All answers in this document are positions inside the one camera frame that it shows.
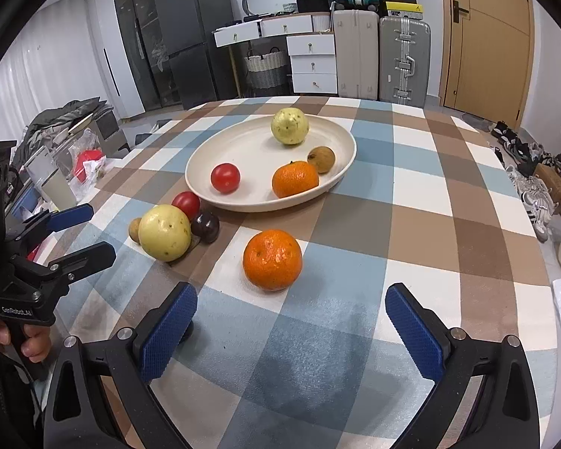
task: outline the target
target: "dark gray refrigerator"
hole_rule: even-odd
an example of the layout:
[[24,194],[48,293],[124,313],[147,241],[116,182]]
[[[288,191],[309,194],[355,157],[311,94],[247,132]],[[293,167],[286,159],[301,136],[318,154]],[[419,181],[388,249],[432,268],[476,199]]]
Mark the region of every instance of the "dark gray refrigerator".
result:
[[233,20],[231,0],[156,0],[156,9],[183,107],[237,97],[229,51],[212,35]]

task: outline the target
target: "tablecloth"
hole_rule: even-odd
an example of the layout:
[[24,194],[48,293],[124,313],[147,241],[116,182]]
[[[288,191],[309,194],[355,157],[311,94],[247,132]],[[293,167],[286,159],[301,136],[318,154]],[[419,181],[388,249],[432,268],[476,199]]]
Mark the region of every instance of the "tablecloth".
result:
[[[170,265],[131,241],[132,219],[187,189],[187,160],[204,140],[289,105],[354,135],[356,160],[336,187],[289,210],[215,210],[219,239]],[[195,332],[151,386],[196,449],[390,447],[432,387],[384,310],[394,282],[447,327],[479,339],[519,336],[544,433],[557,371],[545,264],[503,167],[460,119],[336,97],[207,103],[133,150],[88,200],[93,219],[49,238],[40,261],[98,241],[117,260],[73,284],[58,314],[83,341],[104,339],[135,326],[178,281],[191,282]],[[250,285],[241,267],[247,241],[269,228],[292,234],[303,251],[298,280],[274,294]],[[461,426],[458,415],[445,443]]]

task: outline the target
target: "white drawer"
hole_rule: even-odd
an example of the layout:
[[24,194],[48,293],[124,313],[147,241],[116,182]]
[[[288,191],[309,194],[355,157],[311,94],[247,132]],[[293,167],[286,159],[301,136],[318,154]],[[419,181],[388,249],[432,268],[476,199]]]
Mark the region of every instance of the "white drawer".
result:
[[262,37],[308,33],[312,31],[312,16],[296,15],[268,18],[260,22],[260,28],[262,29]]
[[286,46],[289,55],[334,54],[334,34],[295,35]]
[[293,92],[337,94],[337,75],[293,74]]
[[232,25],[214,32],[216,47],[258,38],[260,38],[260,28],[257,21]]
[[336,74],[337,60],[333,55],[292,55],[293,74]]

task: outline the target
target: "hand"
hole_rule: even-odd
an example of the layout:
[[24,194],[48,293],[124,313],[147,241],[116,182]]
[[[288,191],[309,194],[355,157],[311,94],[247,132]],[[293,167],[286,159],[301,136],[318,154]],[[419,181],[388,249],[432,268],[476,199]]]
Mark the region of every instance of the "hand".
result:
[[[25,324],[22,330],[28,336],[28,340],[21,345],[23,355],[27,356],[32,363],[45,360],[52,347],[50,328]],[[0,344],[4,346],[10,344],[10,331],[3,321],[0,321]]]

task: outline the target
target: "white oval plate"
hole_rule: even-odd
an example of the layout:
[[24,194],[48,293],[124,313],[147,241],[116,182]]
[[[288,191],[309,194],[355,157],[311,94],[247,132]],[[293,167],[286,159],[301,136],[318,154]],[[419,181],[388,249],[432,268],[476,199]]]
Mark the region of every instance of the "white oval plate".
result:
[[[347,172],[355,160],[353,135],[341,125],[308,115],[310,131],[299,145],[282,145],[270,131],[272,116],[259,116],[219,131],[203,142],[191,155],[185,169],[187,186],[204,201],[223,210],[261,213],[290,208],[329,190]],[[279,199],[272,192],[272,176],[291,161],[307,160],[316,146],[329,146],[336,161],[327,174],[320,175],[314,189]],[[222,194],[212,186],[210,174],[221,163],[237,166],[241,174],[239,188]]]

